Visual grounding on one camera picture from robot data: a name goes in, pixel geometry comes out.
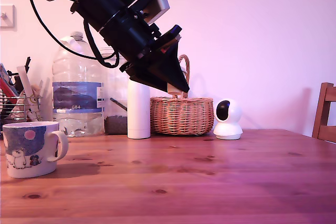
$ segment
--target plastic water bottle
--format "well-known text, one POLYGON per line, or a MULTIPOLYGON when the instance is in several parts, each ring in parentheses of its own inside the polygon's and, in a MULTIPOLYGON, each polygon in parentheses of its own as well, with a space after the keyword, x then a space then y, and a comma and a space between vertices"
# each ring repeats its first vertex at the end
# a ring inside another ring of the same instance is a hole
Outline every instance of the plastic water bottle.
MULTIPOLYGON (((93 57, 81 32, 63 38, 62 43, 75 52, 93 57)), ((96 60, 76 56, 60 47, 52 73, 53 115, 60 130, 70 137, 103 132, 102 66, 96 60)))

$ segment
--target security camera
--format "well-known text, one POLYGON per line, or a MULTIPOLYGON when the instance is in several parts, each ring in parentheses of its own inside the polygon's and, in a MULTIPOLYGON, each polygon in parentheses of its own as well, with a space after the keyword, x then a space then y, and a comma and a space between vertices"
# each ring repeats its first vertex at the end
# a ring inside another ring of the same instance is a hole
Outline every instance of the security camera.
POLYGON ((242 111, 238 103, 233 99, 222 99, 215 107, 215 117, 218 124, 214 134, 218 139, 237 140, 243 131, 238 124, 242 111))

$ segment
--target bottle cap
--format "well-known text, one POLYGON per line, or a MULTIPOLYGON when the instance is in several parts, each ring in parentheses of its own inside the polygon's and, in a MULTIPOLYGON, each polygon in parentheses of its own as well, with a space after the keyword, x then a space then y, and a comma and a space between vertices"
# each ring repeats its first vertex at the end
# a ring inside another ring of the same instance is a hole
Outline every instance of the bottle cap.
POLYGON ((80 32, 80 31, 73 31, 71 34, 70 34, 71 37, 75 38, 75 37, 80 37, 80 39, 83 39, 83 33, 80 32))

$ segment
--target cartoon bear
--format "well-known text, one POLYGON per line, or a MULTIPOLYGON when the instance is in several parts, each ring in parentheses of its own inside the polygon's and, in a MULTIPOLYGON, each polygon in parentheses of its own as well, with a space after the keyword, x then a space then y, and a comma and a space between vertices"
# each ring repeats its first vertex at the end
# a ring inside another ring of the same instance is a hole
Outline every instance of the cartoon bear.
POLYGON ((35 166, 35 165, 40 164, 41 161, 38 160, 38 159, 39 159, 38 155, 33 155, 33 156, 31 156, 31 157, 30 157, 30 165, 35 166))
POLYGON ((12 156, 14 157, 14 168, 16 169, 24 169, 26 166, 25 154, 22 150, 13 151, 12 156))

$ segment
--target white bottle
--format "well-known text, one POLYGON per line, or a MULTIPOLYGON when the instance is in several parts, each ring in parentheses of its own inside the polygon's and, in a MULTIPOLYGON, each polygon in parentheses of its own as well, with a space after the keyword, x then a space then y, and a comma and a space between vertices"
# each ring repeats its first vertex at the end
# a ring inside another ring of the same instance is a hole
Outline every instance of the white bottle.
MULTIPOLYGON (((62 39, 64 45, 93 57, 83 33, 62 39)), ((52 66, 54 121, 67 136, 88 136, 103 131, 102 66, 59 48, 52 66)))
POLYGON ((151 137, 151 97, 149 87, 129 80, 127 99, 128 138, 151 137))

